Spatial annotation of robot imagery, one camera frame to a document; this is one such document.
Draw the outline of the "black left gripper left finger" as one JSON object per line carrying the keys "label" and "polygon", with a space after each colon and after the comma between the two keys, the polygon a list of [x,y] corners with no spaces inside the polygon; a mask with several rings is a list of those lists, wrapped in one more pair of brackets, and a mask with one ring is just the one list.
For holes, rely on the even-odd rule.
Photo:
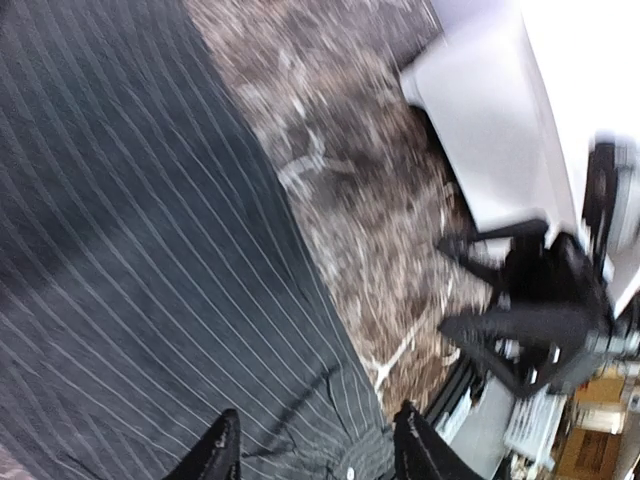
{"label": "black left gripper left finger", "polygon": [[235,409],[226,409],[165,480],[238,480],[241,426]]}

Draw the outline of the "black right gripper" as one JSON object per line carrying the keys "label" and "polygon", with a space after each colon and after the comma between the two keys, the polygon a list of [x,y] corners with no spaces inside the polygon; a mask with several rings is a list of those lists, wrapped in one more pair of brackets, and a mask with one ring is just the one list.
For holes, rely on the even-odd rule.
{"label": "black right gripper", "polygon": [[[499,267],[475,258],[478,247],[508,250]],[[440,333],[489,370],[517,398],[549,389],[568,394],[609,359],[597,343],[613,332],[602,277],[577,240],[561,234],[543,250],[545,221],[444,236],[436,249],[493,288],[509,288],[510,306],[449,316]]]}

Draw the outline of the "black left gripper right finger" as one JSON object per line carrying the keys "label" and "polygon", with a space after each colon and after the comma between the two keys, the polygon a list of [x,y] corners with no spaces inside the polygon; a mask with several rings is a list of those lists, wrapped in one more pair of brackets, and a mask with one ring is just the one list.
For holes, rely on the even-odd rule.
{"label": "black left gripper right finger", "polygon": [[482,480],[440,437],[411,402],[394,417],[396,478]]}

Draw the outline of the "black pinstriped long sleeve shirt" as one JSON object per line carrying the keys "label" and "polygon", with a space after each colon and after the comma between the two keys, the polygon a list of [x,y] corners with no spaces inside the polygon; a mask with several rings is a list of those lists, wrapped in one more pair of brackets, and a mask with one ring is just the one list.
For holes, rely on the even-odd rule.
{"label": "black pinstriped long sleeve shirt", "polygon": [[38,479],[378,479],[393,440],[180,1],[1,5],[1,443]]}

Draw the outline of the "white plastic bin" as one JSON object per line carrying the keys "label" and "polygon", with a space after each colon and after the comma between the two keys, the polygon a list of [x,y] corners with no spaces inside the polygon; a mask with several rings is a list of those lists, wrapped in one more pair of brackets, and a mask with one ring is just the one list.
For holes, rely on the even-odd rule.
{"label": "white plastic bin", "polygon": [[519,1],[435,1],[441,33],[400,74],[424,111],[478,231],[542,219],[574,233],[579,208]]}

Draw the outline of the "black front rail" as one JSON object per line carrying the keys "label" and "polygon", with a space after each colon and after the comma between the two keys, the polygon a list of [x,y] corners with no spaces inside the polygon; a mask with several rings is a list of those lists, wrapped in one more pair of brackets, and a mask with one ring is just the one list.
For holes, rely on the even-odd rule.
{"label": "black front rail", "polygon": [[445,414],[451,414],[466,393],[479,393],[485,385],[485,375],[467,356],[459,358],[449,369],[444,383],[424,411],[424,418],[433,427]]}

